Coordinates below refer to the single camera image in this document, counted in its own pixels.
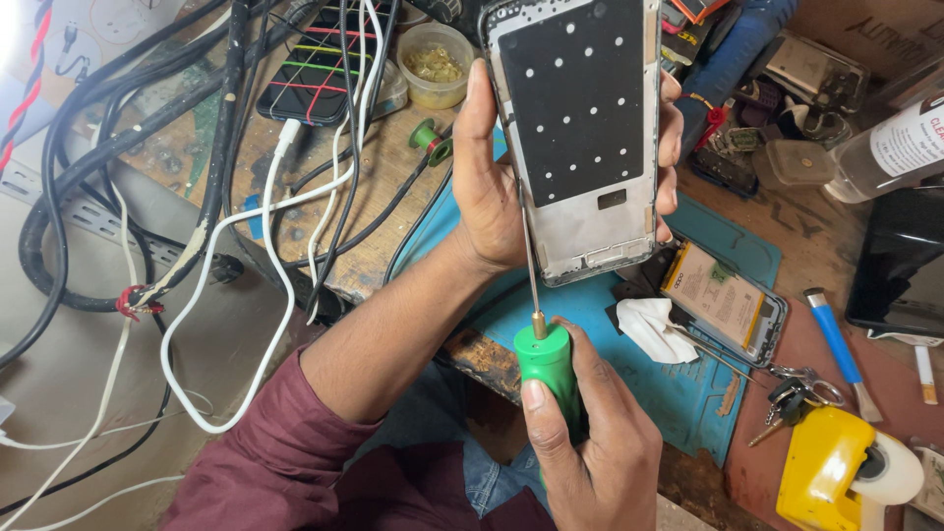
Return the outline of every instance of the black adhesive sheet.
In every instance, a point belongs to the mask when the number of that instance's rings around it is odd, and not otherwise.
[[[499,37],[538,208],[642,176],[643,17],[597,1]]]

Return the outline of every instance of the concrete floor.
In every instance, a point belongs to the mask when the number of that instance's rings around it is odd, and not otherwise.
[[[656,531],[715,531],[714,527],[702,522],[697,516],[661,495],[656,500],[655,529]]]

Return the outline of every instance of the key ring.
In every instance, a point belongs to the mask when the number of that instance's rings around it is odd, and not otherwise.
[[[778,378],[797,378],[800,380],[801,383],[803,383],[803,385],[806,387],[806,390],[808,390],[810,394],[812,394],[821,403],[820,405],[834,405],[836,407],[842,407],[843,405],[846,405],[846,397],[842,395],[842,391],[837,389],[835,385],[819,378],[819,374],[812,367],[791,368],[772,363],[767,366],[767,369],[771,374],[777,376]],[[832,398],[827,399],[823,395],[819,394],[817,392],[818,387],[826,389]]]

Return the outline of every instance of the tape roll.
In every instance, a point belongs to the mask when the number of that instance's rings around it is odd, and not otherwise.
[[[875,432],[872,448],[885,465],[873,477],[857,477],[850,488],[881,505],[901,505],[911,501],[924,485],[921,461],[897,439],[882,432]]]

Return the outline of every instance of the blue tape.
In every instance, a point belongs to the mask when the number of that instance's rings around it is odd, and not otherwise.
[[[256,210],[259,208],[259,194],[253,194],[243,202],[243,212]],[[249,231],[252,233],[252,239],[262,238],[262,216],[254,215],[248,219]]]

